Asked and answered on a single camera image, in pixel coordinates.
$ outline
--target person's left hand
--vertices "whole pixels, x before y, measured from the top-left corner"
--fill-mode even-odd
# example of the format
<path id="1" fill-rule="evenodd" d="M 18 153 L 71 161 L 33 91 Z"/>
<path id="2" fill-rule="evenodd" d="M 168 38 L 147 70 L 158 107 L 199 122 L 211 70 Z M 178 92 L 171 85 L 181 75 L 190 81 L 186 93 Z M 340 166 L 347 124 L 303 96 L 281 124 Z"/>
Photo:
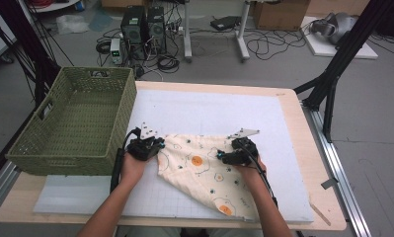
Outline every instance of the person's left hand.
<path id="1" fill-rule="evenodd" d="M 120 172 L 120 185 L 135 186 L 144 173 L 144 168 L 150 161 L 140 161 L 135 159 L 128 152 L 123 156 L 122 170 Z"/>

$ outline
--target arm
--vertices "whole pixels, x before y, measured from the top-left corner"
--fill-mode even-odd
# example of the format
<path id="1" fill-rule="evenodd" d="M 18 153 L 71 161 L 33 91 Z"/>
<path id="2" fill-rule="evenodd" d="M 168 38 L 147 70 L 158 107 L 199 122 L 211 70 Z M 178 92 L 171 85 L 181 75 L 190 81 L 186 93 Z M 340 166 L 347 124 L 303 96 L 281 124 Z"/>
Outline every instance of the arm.
<path id="1" fill-rule="evenodd" d="M 120 182 L 88 220 L 77 236 L 113 236 L 129 194 L 141 179 L 147 162 L 125 153 Z"/>
<path id="2" fill-rule="evenodd" d="M 265 165 L 258 158 L 261 167 L 266 170 Z M 255 201 L 256 208 L 261 219 L 262 231 L 264 236 L 268 237 L 285 237 L 292 236 L 288 225 L 277 209 L 271 194 L 262 181 L 258 171 L 253 167 L 236 166 L 236 169 L 242 174 L 249 191 Z"/>

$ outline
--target computer tower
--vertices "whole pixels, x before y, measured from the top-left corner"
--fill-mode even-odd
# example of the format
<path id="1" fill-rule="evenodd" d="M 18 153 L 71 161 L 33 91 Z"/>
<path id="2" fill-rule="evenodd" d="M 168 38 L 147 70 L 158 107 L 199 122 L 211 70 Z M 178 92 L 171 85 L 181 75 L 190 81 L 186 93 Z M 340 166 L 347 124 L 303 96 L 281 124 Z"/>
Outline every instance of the computer tower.
<path id="1" fill-rule="evenodd" d="M 145 59 L 145 44 L 149 40 L 149 35 L 144 6 L 127 6 L 120 29 L 128 57 L 136 60 Z"/>
<path id="2" fill-rule="evenodd" d="M 163 7 L 151 7 L 148 9 L 147 24 L 151 38 L 151 51 L 153 53 L 165 54 L 167 52 L 164 15 Z"/>

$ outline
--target orange circle print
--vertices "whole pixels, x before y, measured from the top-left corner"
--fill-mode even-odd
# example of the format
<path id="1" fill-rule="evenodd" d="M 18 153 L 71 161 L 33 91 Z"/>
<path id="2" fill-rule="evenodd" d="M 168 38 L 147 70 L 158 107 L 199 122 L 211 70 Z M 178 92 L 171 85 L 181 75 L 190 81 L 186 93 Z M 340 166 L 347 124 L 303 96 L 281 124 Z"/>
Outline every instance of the orange circle print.
<path id="1" fill-rule="evenodd" d="M 199 156 L 194 156 L 192 162 L 193 162 L 193 165 L 200 166 L 200 165 L 202 165 L 203 161 L 202 161 L 202 158 L 200 158 Z"/>
<path id="2" fill-rule="evenodd" d="M 223 212 L 226 215 L 231 215 L 232 214 L 231 209 L 228 208 L 228 206 L 226 206 L 226 205 L 222 205 L 219 209 L 220 209 L 221 212 Z"/>

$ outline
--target cardboard box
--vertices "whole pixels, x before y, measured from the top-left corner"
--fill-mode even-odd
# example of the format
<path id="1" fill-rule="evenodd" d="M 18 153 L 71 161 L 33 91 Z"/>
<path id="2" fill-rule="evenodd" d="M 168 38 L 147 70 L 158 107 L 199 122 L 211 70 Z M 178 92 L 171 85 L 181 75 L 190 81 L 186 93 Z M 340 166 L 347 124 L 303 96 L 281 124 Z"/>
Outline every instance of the cardboard box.
<path id="1" fill-rule="evenodd" d="M 128 5 L 139 5 L 147 7 L 148 0 L 101 0 L 105 8 L 125 8 Z"/>
<path id="2" fill-rule="evenodd" d="M 310 0 L 285 0 L 278 4 L 257 3 L 254 20 L 259 30 L 298 31 Z"/>
<path id="3" fill-rule="evenodd" d="M 345 12 L 359 16 L 369 0 L 311 0 L 307 9 L 307 16 L 326 17 L 329 13 Z"/>

